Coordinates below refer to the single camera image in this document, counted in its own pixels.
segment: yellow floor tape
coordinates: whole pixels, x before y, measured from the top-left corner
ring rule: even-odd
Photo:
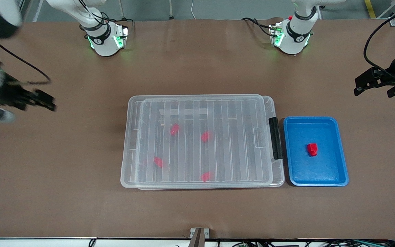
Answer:
[[[371,5],[370,0],[365,0],[365,5],[367,6],[368,14],[370,14],[370,18],[376,18],[376,14],[374,13],[373,10],[373,5]]]

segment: black latch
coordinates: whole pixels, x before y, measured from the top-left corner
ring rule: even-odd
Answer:
[[[274,159],[279,160],[283,158],[283,151],[281,149],[281,137],[279,134],[279,125],[277,117],[269,119],[269,128],[271,131],[272,138],[272,150],[274,153]]]

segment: clear plastic container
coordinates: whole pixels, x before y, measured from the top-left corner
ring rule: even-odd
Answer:
[[[121,183],[138,189],[276,187],[270,97],[154,95],[129,100]]]

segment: gray floor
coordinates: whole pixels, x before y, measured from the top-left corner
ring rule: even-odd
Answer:
[[[120,0],[108,0],[98,9],[113,19],[121,19]],[[192,19],[192,0],[172,0],[175,19]],[[390,5],[390,0],[373,0],[376,14]],[[168,20],[169,0],[122,0],[124,14],[135,21]],[[194,0],[193,12],[197,19],[241,19],[252,17],[269,19],[287,17],[294,7],[289,0]],[[339,5],[330,5],[323,10],[324,19],[365,19],[369,18],[364,0],[347,0]],[[74,21],[69,15],[50,7],[45,0],[32,0],[25,21],[50,22]]]

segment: table surface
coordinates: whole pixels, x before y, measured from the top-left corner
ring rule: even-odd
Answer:
[[[244,21],[138,22],[127,50],[108,58],[75,22],[26,23],[3,44],[53,79],[40,89],[58,108],[14,109],[16,122],[0,124],[0,236],[182,237],[206,227],[218,238],[395,239],[395,98],[386,88],[353,95],[354,78],[370,67],[365,41],[381,22],[318,21],[296,56]],[[368,55],[388,66],[395,28],[382,28]],[[19,80],[41,80],[2,50],[0,58]],[[130,97],[248,93],[271,96],[280,119],[334,117],[348,186],[121,186]]]

